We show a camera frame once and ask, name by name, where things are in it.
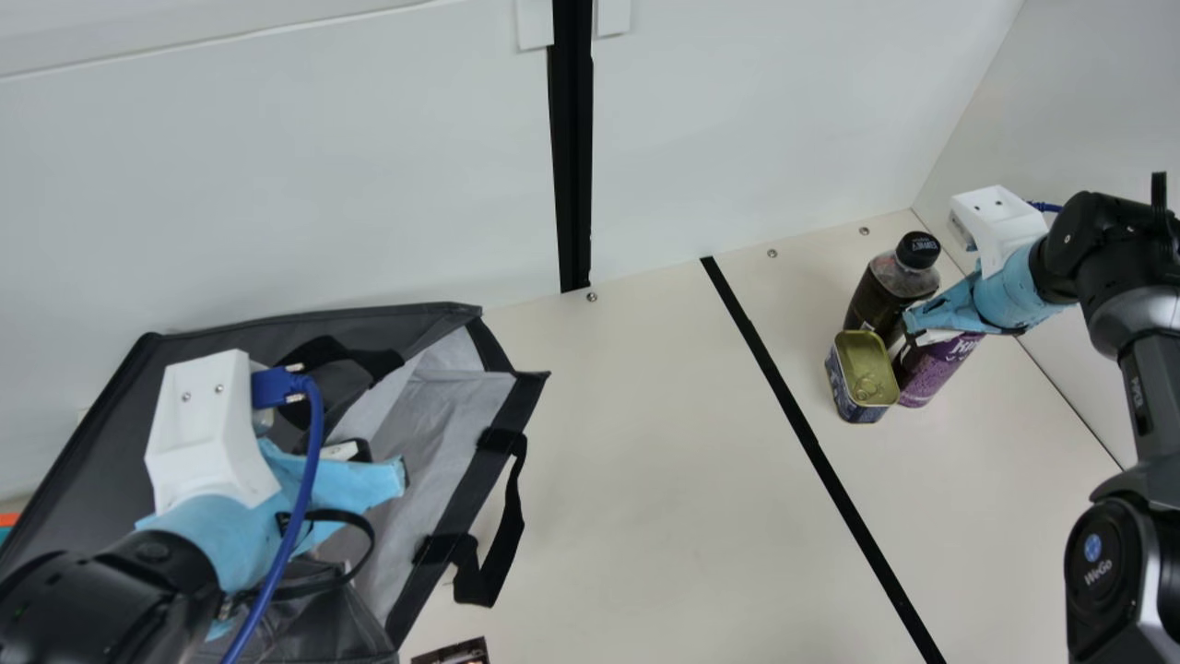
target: purple can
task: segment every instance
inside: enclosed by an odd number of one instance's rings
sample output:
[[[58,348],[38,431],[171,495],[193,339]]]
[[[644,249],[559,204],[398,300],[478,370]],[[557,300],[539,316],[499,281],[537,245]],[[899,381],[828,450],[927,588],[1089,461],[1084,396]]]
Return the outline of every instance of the purple can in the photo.
[[[925,346],[906,337],[905,348],[893,361],[893,374],[902,389],[897,403],[905,408],[922,408],[930,403],[983,337],[978,331],[963,331],[951,338],[936,337]]]

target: bottle label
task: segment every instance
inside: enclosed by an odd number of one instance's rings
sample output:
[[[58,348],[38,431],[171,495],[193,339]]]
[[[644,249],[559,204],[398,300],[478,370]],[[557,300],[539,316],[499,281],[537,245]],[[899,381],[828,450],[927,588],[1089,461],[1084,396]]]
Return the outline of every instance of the bottle label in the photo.
[[[907,408],[920,408],[951,380],[963,361],[983,341],[983,335],[965,331],[965,334],[930,344],[929,347],[907,347],[903,372],[898,373],[902,397],[898,403]]]

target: black vertical pole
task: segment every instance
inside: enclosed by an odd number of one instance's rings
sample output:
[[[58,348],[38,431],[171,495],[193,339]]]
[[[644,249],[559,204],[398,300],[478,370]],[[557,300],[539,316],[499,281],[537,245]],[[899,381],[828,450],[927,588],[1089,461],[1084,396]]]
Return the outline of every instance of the black vertical pole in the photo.
[[[553,0],[549,47],[549,132],[562,291],[590,284],[590,170],[594,147],[594,0]]]

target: blue connector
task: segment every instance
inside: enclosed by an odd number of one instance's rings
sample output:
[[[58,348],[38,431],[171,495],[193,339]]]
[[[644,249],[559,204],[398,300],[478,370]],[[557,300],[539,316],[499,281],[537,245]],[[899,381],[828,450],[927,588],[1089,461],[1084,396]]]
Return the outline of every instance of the blue connector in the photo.
[[[250,375],[250,402],[254,410],[266,410],[283,405],[301,402],[306,399],[307,376],[293,374],[301,369],[294,367],[276,367]]]
[[[1061,211],[1062,209],[1064,209],[1064,208],[1062,208],[1061,205],[1055,205],[1055,204],[1053,204],[1053,203],[1042,203],[1041,200],[1029,200],[1028,203],[1029,203],[1030,205],[1032,205],[1034,208],[1036,208],[1036,209],[1037,209],[1038,211],[1042,211],[1042,212],[1053,212],[1053,213],[1057,213],[1057,212],[1060,212],[1060,211]]]

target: white wall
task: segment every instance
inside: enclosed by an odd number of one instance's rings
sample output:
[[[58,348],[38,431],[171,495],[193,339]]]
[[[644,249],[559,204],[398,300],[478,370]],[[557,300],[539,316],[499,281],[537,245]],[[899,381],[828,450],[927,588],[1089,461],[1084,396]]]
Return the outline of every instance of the white wall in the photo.
[[[1021,0],[635,0],[595,42],[595,280],[907,208]]]
[[[1180,205],[1178,26],[1175,0],[1027,0],[914,211],[945,234],[950,196],[996,183],[1050,202],[1081,190],[1147,200],[1150,172],[1165,169]],[[1133,464],[1117,367],[1093,351],[1081,311],[1023,343],[1120,465]]]
[[[135,340],[556,291],[544,52],[430,4],[0,80],[0,500]]]
[[[4,0],[0,75],[426,1]]]

